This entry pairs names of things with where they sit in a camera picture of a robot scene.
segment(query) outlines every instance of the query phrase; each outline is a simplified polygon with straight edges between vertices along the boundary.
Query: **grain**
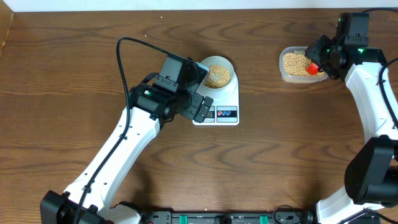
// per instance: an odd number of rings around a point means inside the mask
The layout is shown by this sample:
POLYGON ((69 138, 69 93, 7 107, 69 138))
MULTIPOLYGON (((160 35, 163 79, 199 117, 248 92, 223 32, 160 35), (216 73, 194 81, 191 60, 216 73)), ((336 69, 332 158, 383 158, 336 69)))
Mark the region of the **grain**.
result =
POLYGON ((311 65, 311 60, 304 55, 294 53, 287 53, 284 55, 284 70, 289 75, 301 77, 322 77, 326 75, 325 72, 318 72, 316 75, 311 75, 307 72, 308 66, 311 65))
POLYGON ((209 76, 205 82, 205 86, 209 88, 223 88, 228 85, 231 77, 228 69, 221 65, 210 65, 209 76))

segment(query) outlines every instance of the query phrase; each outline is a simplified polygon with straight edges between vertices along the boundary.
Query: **white kitchen scale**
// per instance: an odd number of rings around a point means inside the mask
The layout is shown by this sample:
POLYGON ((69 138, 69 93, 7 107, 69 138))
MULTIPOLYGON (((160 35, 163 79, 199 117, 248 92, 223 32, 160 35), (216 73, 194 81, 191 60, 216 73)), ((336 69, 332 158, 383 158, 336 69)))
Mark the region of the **white kitchen scale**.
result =
POLYGON ((202 123, 193 121, 194 125, 238 125, 239 124, 239 88, 238 77, 228 60, 220 56, 211 56, 200 62, 202 65, 221 65, 226 68, 231 76, 231 81, 223 88, 208 88, 206 79, 198 87, 197 93, 211 97, 214 102, 202 123))

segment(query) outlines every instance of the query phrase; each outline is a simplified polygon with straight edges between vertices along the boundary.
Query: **white backdrop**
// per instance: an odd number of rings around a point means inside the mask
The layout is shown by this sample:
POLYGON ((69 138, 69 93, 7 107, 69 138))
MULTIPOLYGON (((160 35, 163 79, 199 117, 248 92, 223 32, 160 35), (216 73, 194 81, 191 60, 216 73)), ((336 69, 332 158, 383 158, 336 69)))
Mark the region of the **white backdrop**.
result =
POLYGON ((398 0, 4 0, 14 12, 398 7, 398 0))

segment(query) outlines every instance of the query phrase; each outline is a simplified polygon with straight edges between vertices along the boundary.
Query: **bowl of beans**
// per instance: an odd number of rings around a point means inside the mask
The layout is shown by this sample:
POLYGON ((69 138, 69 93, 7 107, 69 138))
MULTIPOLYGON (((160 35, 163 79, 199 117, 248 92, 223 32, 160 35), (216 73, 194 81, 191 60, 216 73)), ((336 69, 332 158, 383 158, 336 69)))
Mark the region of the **bowl of beans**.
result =
POLYGON ((279 57, 282 79, 289 83, 315 83, 328 78, 326 72, 311 75, 307 72, 312 61, 304 56, 307 47, 288 47, 279 57))
POLYGON ((214 100, 229 97, 238 85, 232 63, 224 57, 211 56, 200 62, 209 72, 198 89, 200 93, 214 100))

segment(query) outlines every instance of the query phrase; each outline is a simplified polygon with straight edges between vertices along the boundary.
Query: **wooden tabletop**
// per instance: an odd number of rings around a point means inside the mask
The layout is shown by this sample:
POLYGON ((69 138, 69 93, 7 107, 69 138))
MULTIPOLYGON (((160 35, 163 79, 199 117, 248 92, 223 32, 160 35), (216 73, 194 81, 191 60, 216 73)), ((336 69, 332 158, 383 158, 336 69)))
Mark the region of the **wooden tabletop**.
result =
MULTIPOLYGON (((116 42, 148 41, 201 61, 228 57, 239 77, 240 124, 199 127, 178 115, 127 174, 114 203, 143 208, 264 211, 311 208, 344 184, 364 134, 345 84, 282 81, 279 55, 358 9, 17 13, 0 59, 0 220, 38 223, 48 190, 62 193, 91 162, 124 108, 116 42)), ((398 15, 372 12, 370 46, 398 56, 398 15)), ((165 59, 126 42, 129 87, 165 59)), ((398 63, 390 67, 398 91, 398 63)), ((383 214, 398 219, 398 208, 383 214)))

